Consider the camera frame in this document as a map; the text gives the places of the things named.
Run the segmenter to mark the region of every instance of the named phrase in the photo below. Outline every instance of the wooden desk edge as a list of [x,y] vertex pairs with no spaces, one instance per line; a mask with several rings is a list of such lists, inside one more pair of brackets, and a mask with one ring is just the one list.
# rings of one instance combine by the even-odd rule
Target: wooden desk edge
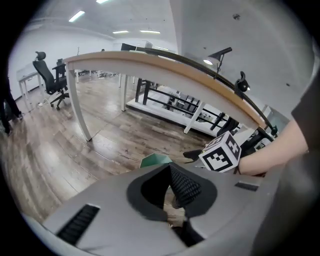
[[266,124],[261,120],[260,116],[257,115],[243,100],[225,88],[223,85],[218,83],[213,78],[209,77],[205,73],[188,66],[186,64],[170,61],[165,58],[160,58],[157,56],[152,56],[149,54],[141,54],[138,52],[129,51],[99,51],[91,52],[86,54],[81,54],[78,56],[68,57],[63,60],[64,63],[72,63],[85,60],[118,60],[118,61],[129,61],[137,62],[146,65],[152,65],[154,67],[171,71],[178,75],[187,77],[203,86],[215,91],[226,100],[230,101],[232,104],[236,105],[243,112],[245,112],[258,126],[265,127]]

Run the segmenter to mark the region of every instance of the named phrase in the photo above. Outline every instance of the black vent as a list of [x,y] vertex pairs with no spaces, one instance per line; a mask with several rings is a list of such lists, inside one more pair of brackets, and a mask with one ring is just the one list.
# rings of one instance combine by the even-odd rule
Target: black vent
[[182,207],[193,202],[201,193],[201,186],[187,175],[171,166],[171,188]]
[[250,191],[257,191],[257,189],[259,188],[259,186],[257,186],[257,185],[248,184],[248,183],[244,183],[241,181],[239,181],[237,184],[235,184],[235,186],[238,188],[250,190]]
[[65,242],[75,245],[85,233],[100,208],[86,204],[57,234]]

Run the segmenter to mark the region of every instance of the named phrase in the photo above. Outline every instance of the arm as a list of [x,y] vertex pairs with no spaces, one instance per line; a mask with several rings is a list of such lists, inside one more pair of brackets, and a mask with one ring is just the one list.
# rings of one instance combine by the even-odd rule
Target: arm
[[273,166],[286,163],[307,150],[305,137],[293,119],[272,143],[241,158],[238,167],[241,174],[257,175],[266,172]]
[[285,164],[309,150],[320,149],[320,70],[317,71],[300,103],[292,111],[293,120],[271,144],[240,159],[242,174],[257,175]]

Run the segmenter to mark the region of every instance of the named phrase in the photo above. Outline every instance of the black cloth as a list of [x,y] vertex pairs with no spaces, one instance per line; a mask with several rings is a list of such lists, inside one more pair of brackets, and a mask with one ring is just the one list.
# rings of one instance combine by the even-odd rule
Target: black cloth
[[5,101],[8,103],[9,107],[11,108],[12,113],[16,117],[18,117],[21,114],[21,111],[19,110],[14,98],[12,97],[12,94],[10,91],[9,79],[7,79],[6,83],[2,85],[1,91],[0,91],[0,116],[1,116],[1,121],[5,129],[5,132],[8,134],[10,132],[10,125],[6,117]]
[[320,149],[320,69],[292,111],[309,150]]

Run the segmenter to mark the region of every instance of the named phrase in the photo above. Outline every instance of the gray sleeve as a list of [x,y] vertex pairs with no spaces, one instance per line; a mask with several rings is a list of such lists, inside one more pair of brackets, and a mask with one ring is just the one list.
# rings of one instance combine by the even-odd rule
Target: gray sleeve
[[292,116],[301,129],[309,150],[320,149],[320,70],[292,111]]

